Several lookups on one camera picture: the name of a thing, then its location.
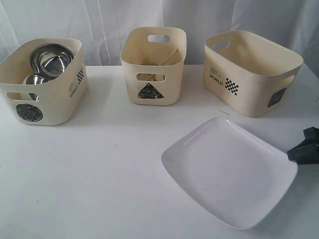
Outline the white square plate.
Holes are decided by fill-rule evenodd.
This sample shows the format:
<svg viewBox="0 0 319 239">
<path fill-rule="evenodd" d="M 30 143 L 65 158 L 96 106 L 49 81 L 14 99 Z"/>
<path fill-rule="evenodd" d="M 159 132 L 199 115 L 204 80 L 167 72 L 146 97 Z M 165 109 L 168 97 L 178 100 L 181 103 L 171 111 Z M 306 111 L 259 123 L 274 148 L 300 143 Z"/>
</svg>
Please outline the white square plate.
<svg viewBox="0 0 319 239">
<path fill-rule="evenodd" d="M 284 152 L 222 117 L 194 128 L 160 159 L 191 199 L 238 231 L 261 222 L 298 172 Z"/>
</svg>

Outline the cream bin circle sticker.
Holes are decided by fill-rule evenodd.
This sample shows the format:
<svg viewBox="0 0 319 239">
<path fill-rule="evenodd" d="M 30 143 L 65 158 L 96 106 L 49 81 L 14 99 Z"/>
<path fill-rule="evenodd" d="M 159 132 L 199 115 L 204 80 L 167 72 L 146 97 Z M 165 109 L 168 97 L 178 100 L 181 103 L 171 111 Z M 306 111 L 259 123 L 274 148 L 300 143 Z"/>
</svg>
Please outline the cream bin circle sticker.
<svg viewBox="0 0 319 239">
<path fill-rule="evenodd" d="M 27 85 L 32 73 L 29 58 L 37 47 L 56 43 L 69 48 L 74 59 L 65 71 L 46 83 Z M 83 44 L 72 38 L 36 38 L 22 44 L 0 64 L 0 95 L 12 115 L 21 123 L 58 125 L 77 108 L 88 85 Z"/>
</svg>

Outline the wooden chopstick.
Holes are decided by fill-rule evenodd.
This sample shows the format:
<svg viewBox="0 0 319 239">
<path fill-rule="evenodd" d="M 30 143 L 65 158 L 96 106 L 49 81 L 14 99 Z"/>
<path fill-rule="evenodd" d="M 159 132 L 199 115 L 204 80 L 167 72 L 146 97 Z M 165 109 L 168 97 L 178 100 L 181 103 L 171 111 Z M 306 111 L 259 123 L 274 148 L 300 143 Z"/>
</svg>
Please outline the wooden chopstick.
<svg viewBox="0 0 319 239">
<path fill-rule="evenodd" d="M 168 64 L 168 62 L 171 60 L 172 57 L 174 57 L 174 55 L 178 52 L 178 49 L 175 49 L 170 55 L 169 57 L 163 62 L 163 66 L 166 66 Z"/>
</svg>

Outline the cream bin triangle sticker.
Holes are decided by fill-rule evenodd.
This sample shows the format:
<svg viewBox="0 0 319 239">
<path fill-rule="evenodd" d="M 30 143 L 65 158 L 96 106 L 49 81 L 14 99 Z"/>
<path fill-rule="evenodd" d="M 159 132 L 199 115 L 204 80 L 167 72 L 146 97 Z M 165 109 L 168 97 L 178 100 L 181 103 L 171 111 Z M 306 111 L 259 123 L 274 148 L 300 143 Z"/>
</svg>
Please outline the cream bin triangle sticker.
<svg viewBox="0 0 319 239">
<path fill-rule="evenodd" d="M 175 49 L 178 52 L 163 66 Z M 120 54 L 130 100 L 153 106 L 177 102 L 186 49 L 186 33 L 180 28 L 140 27 L 132 30 Z"/>
</svg>

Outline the stainless steel bowl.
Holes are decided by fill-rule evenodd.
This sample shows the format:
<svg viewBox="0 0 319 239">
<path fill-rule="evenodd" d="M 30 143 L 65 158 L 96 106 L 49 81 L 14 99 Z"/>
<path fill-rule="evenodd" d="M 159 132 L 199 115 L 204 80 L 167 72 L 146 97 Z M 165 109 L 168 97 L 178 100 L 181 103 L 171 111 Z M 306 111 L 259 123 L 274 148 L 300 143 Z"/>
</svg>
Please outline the stainless steel bowl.
<svg viewBox="0 0 319 239">
<path fill-rule="evenodd" d="M 47 43 L 32 51 L 29 65 L 34 74 L 53 80 L 66 70 L 74 57 L 74 53 L 64 45 Z"/>
</svg>

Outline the steel mug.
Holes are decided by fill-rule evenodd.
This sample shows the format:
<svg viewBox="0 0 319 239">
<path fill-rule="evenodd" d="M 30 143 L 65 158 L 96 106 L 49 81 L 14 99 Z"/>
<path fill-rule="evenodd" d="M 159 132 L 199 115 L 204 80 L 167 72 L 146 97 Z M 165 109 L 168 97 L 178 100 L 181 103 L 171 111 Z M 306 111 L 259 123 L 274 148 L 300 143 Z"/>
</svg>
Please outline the steel mug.
<svg viewBox="0 0 319 239">
<path fill-rule="evenodd" d="M 24 79 L 23 84 L 24 85 L 39 85 L 39 84 L 47 83 L 49 81 L 50 79 L 43 78 L 35 74 L 31 74 Z M 26 93 L 21 93 L 21 98 L 23 100 L 33 100 L 33 101 L 39 100 L 39 96 L 35 93 L 28 93 L 28 96 Z"/>
</svg>

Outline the white curtain backdrop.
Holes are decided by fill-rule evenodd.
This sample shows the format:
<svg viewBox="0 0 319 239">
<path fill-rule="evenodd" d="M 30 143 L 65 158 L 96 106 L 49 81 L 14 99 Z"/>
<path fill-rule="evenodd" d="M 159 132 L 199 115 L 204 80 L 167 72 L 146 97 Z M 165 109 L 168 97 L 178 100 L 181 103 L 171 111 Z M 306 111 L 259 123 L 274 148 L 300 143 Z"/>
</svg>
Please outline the white curtain backdrop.
<svg viewBox="0 0 319 239">
<path fill-rule="evenodd" d="M 87 65 L 119 65 L 128 34 L 142 26 L 181 28 L 187 64 L 203 62 L 210 36 L 246 30 L 299 53 L 319 69 L 319 3 L 316 0 L 3 0 L 0 56 L 45 37 L 83 43 Z"/>
</svg>

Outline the cream bin square sticker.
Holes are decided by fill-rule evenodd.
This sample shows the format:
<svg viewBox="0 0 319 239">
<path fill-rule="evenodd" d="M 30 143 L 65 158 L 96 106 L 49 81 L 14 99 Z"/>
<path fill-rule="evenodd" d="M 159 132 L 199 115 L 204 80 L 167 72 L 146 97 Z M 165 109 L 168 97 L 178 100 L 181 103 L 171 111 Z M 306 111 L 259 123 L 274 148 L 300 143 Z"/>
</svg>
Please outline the cream bin square sticker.
<svg viewBox="0 0 319 239">
<path fill-rule="evenodd" d="M 303 62 L 286 47 L 234 30 L 206 39 L 203 83 L 239 113 L 258 117 L 281 103 Z"/>
</svg>

